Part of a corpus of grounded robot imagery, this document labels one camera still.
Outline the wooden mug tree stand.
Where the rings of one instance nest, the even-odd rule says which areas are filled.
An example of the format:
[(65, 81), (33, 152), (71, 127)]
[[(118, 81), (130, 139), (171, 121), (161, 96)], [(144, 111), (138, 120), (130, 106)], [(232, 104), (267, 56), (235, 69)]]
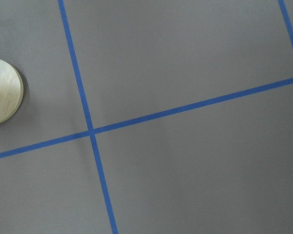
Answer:
[(0, 123), (16, 113), (23, 93), (23, 81), (17, 69), (0, 59)]

